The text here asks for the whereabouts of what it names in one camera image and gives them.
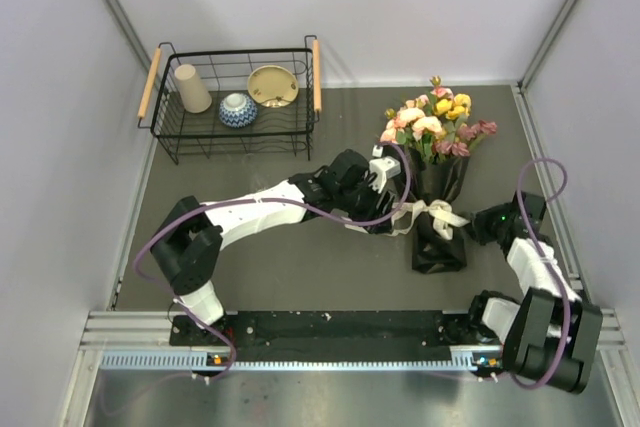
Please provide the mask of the black wrapping paper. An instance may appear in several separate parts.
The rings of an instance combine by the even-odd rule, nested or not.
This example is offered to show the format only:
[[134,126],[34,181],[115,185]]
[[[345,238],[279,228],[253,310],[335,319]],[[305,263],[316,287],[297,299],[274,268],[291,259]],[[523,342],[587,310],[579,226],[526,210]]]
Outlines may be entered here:
[[[419,153],[410,150],[411,193],[408,200],[435,200],[451,204],[461,193],[468,167],[467,158],[452,157],[440,164],[427,164]],[[467,265],[464,238],[453,229],[453,238],[445,240],[435,230],[435,219],[421,213],[412,230],[412,269],[422,274],[456,272]]]

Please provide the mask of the cream ribbon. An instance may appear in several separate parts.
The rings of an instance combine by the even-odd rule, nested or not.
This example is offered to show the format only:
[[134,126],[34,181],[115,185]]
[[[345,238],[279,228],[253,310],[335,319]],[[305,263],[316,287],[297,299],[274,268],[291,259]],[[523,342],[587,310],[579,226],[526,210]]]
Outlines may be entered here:
[[434,200],[430,204],[423,200],[395,202],[393,208],[396,212],[391,217],[390,225],[379,224],[382,228],[381,235],[386,237],[407,235],[421,216],[425,216],[427,225],[435,231],[436,236],[445,241],[453,239],[455,229],[470,223],[469,219],[454,213],[452,206],[443,200]]

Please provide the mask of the flower bouquet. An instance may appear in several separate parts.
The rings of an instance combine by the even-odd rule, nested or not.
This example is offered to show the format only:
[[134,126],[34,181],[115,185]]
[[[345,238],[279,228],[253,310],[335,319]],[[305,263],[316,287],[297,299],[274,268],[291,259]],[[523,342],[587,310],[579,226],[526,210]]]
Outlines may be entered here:
[[440,77],[432,77],[430,84],[427,92],[385,112],[387,123],[380,140],[417,154],[426,164],[466,159],[485,138],[497,133],[497,124],[472,122],[471,96],[453,92]]

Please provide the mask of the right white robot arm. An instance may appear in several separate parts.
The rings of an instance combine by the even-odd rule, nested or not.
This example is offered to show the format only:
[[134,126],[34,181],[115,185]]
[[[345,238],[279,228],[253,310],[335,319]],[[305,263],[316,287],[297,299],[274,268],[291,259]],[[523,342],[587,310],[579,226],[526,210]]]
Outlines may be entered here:
[[500,341],[505,372],[533,384],[551,372],[549,386],[579,394],[591,374],[603,314],[564,279],[550,240],[539,233],[546,211],[542,196],[523,193],[470,215],[465,230],[480,245],[500,247],[523,300],[485,290],[474,298],[466,327],[478,342]]

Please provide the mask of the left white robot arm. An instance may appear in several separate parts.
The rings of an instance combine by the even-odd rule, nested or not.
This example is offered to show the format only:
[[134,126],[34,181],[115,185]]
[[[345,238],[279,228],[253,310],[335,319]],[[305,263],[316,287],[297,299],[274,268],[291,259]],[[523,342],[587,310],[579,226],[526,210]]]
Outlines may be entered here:
[[271,228],[329,218],[335,211],[345,226],[387,233],[394,196],[386,184],[403,170],[401,161],[380,147],[372,159],[347,149],[328,165],[254,194],[208,203],[185,197],[165,218],[149,251],[177,303],[194,317],[194,334],[216,343],[226,334],[227,321],[212,276],[226,247]]

